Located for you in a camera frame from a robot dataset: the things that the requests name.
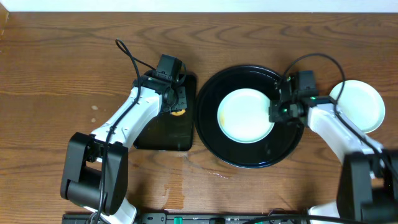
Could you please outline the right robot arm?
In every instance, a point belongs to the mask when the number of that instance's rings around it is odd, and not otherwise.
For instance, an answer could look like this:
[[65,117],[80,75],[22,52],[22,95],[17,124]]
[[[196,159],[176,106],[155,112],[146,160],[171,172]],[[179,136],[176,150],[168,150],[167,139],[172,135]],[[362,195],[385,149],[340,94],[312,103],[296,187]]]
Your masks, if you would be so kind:
[[311,207],[301,217],[310,223],[396,223],[397,151],[390,151],[361,129],[381,120],[382,100],[367,83],[348,80],[320,96],[313,81],[279,81],[270,120],[294,121],[318,134],[341,161],[334,202]]

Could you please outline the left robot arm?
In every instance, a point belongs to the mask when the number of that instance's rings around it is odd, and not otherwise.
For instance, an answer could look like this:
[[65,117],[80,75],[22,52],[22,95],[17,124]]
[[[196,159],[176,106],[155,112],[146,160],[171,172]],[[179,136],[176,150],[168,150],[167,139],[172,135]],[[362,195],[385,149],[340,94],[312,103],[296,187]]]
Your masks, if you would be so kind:
[[126,198],[129,150],[189,150],[196,90],[192,75],[135,80],[107,122],[69,140],[61,197],[91,211],[88,223],[133,223],[137,209]]

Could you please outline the green and yellow sponge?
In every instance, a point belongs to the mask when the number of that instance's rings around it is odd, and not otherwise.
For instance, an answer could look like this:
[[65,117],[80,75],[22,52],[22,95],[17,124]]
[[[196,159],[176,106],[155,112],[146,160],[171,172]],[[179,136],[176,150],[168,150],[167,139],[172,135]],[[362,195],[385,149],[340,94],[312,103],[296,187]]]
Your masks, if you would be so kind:
[[171,112],[170,114],[173,115],[173,116],[181,116],[181,115],[183,115],[185,112],[186,112],[186,110],[185,110],[185,109],[182,109],[182,110],[179,110],[179,111],[173,111],[173,112]]

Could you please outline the light blue plate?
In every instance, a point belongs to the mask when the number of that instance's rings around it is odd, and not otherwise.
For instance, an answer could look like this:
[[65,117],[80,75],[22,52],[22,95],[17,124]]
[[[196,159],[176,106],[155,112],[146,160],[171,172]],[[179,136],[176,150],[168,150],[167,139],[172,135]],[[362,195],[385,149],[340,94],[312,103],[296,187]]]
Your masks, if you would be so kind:
[[345,81],[338,106],[364,133],[380,127],[386,113],[381,95],[371,85],[359,80]]
[[274,127],[274,123],[269,121],[270,102],[264,93],[252,88],[232,91],[218,106],[218,126],[225,136],[235,142],[258,142]]

